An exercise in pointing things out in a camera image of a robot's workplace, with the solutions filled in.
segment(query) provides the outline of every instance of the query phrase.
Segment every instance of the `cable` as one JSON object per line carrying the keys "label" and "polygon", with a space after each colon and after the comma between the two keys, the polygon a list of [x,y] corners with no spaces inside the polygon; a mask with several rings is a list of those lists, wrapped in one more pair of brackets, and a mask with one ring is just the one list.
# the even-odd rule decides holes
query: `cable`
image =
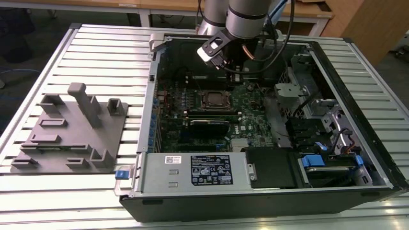
{"label": "cable", "polygon": [[272,64],[276,62],[279,56],[282,55],[286,47],[287,47],[287,43],[288,43],[288,40],[290,40],[290,37],[291,37],[291,32],[292,32],[292,29],[294,29],[294,21],[295,21],[295,9],[296,9],[296,0],[291,0],[292,1],[292,6],[291,6],[291,16],[290,16],[290,26],[288,26],[288,32],[287,32],[287,37],[286,37],[286,40],[284,40],[284,43],[283,43],[283,46],[278,52],[278,55],[275,57],[275,59],[271,61],[271,63],[268,64],[268,66],[266,66],[262,70],[258,70],[258,71],[252,71],[252,72],[243,72],[243,71],[236,71],[234,69],[230,69],[227,67],[222,67],[226,71],[231,72],[231,73],[235,73],[235,74],[242,74],[242,75],[251,75],[251,74],[259,74],[259,73],[263,73],[264,71],[267,71],[267,69],[272,66]]}
{"label": "cable", "polygon": [[279,12],[280,8],[287,4],[287,0],[282,0],[282,2],[279,3],[278,7],[275,8],[275,10],[271,13],[271,17],[270,17],[270,21],[272,22],[272,17],[276,15],[276,13]]}
{"label": "cable", "polygon": [[348,139],[351,141],[351,145],[348,146],[346,153],[350,154],[350,151],[352,150],[352,148],[356,146],[356,141],[352,139],[351,135],[348,135]]}
{"label": "cable", "polygon": [[315,93],[312,93],[308,98],[306,99],[306,101],[299,105],[298,109],[294,112],[294,116],[296,116],[298,112],[302,111],[302,109],[307,106],[307,104],[315,99],[315,97],[319,95],[320,91],[316,91]]}
{"label": "cable", "polygon": [[264,92],[263,92],[263,89],[262,89],[259,83],[256,83],[256,85],[258,85],[258,87],[259,87],[259,89],[260,89],[260,92],[262,92],[262,94],[263,94],[263,96],[264,96]]}
{"label": "cable", "polygon": [[203,0],[199,0],[199,7],[198,7],[198,10],[199,10],[199,12],[200,12],[202,17],[206,18],[204,12],[203,12],[203,8],[202,8],[202,6],[200,6],[202,4],[203,4]]}
{"label": "cable", "polygon": [[15,71],[42,73],[41,71],[38,71],[35,69],[11,69],[11,70],[6,70],[6,71],[0,72],[0,74],[9,73],[9,72],[15,72]]}
{"label": "cable", "polygon": [[204,12],[203,12],[203,8],[202,8],[202,3],[203,1],[202,0],[198,0],[198,11],[196,11],[196,18],[195,18],[195,23],[196,23],[196,26],[199,25],[199,12],[200,12],[200,15],[203,17],[203,19],[206,18],[204,17]]}
{"label": "cable", "polygon": [[350,129],[348,129],[348,128],[343,128],[343,129],[340,130],[340,132],[338,133],[338,136],[336,136],[336,138],[335,138],[335,141],[334,141],[334,144],[332,144],[332,147],[331,147],[330,152],[335,152],[335,147],[336,147],[336,145],[338,145],[338,143],[339,143],[340,136],[342,136],[342,134],[343,134],[347,130],[350,130]]}
{"label": "cable", "polygon": [[246,44],[242,45],[244,53],[248,55],[250,59],[251,59],[252,61],[256,61],[256,62],[266,62],[267,60],[270,60],[270,59],[274,57],[275,51],[278,50],[278,38],[276,38],[276,35],[275,35],[275,30],[276,30],[276,28],[275,28],[275,25],[274,25],[274,23],[272,23],[271,20],[272,20],[272,16],[268,14],[268,24],[270,24],[270,27],[271,27],[271,35],[272,35],[274,40],[275,40],[275,49],[274,49],[274,51],[271,52],[270,56],[268,56],[266,59],[256,59],[256,57],[255,57],[255,55],[251,53],[251,51],[250,51],[247,45],[246,45]]}
{"label": "cable", "polygon": [[183,21],[184,19],[186,19],[186,17],[183,16],[182,19],[180,19],[180,21],[179,21],[179,23],[174,26],[174,28],[178,27],[178,26],[180,25],[180,23],[182,23],[182,21]]}
{"label": "cable", "polygon": [[167,20],[166,20],[166,17],[163,17],[162,15],[158,15],[158,17],[171,26],[171,28],[175,28],[180,25],[182,21],[184,20],[184,16],[182,17],[179,23],[176,25],[172,25]]}
{"label": "cable", "polygon": [[291,138],[290,135],[284,135],[284,134],[279,133],[278,131],[276,131],[276,133],[280,134],[282,136],[287,137],[287,138]]}

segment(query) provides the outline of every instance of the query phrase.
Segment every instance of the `metal bracket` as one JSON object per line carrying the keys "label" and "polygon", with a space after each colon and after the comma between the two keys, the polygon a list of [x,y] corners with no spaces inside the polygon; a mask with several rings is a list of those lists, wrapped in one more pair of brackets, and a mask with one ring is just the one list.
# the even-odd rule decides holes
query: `metal bracket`
{"label": "metal bracket", "polygon": [[[130,171],[130,175],[135,174],[135,165],[126,165],[122,166],[118,170],[124,170],[124,171]],[[123,195],[128,195],[131,189],[122,189],[122,182],[124,180],[117,180],[115,181],[115,187],[114,187],[114,193],[117,196],[123,196]]]}
{"label": "metal bracket", "polygon": [[255,164],[248,164],[248,172],[250,172],[251,181],[256,181],[258,180],[258,174],[256,174]]}
{"label": "metal bracket", "polygon": [[151,51],[166,42],[166,34],[164,33],[154,33],[150,38],[150,49]]}
{"label": "metal bracket", "polygon": [[312,114],[323,116],[336,105],[336,99],[315,99],[311,105]]}

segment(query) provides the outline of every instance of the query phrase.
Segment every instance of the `wooden table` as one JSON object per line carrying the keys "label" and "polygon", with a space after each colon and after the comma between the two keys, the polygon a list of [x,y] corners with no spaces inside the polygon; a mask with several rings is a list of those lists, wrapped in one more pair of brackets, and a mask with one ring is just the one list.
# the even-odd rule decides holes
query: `wooden table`
{"label": "wooden table", "polygon": [[[0,0],[0,6],[49,10],[136,13],[142,18],[142,26],[151,27],[152,14],[196,16],[198,0]],[[291,7],[287,5],[280,21],[290,21],[290,9]],[[296,3],[295,22],[315,24],[310,36],[322,35],[331,18],[334,18],[334,13],[322,11],[316,4]]]}

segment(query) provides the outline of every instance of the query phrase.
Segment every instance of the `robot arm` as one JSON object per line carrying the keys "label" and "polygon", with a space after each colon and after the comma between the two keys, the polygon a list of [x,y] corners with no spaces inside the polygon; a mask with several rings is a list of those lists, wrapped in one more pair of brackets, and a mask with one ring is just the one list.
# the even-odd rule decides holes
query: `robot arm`
{"label": "robot arm", "polygon": [[200,34],[214,35],[198,50],[204,62],[218,69],[231,62],[243,62],[242,45],[252,41],[263,30],[270,8],[284,0],[207,0]]}

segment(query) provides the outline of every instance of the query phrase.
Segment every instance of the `table leg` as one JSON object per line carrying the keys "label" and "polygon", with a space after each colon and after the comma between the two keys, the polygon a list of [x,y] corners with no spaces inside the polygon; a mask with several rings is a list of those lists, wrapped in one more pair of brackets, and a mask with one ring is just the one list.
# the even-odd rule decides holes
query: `table leg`
{"label": "table leg", "polygon": [[142,26],[142,18],[138,13],[127,13],[131,26]]}
{"label": "table leg", "polygon": [[328,18],[320,18],[310,32],[310,37],[320,37],[322,33],[324,31],[324,28],[327,26],[330,19]]}
{"label": "table leg", "polygon": [[142,26],[151,27],[151,11],[150,9],[140,9],[140,19],[142,19]]}
{"label": "table leg", "polygon": [[47,10],[47,12],[49,12],[51,18],[54,18],[54,19],[58,18],[58,10]]}

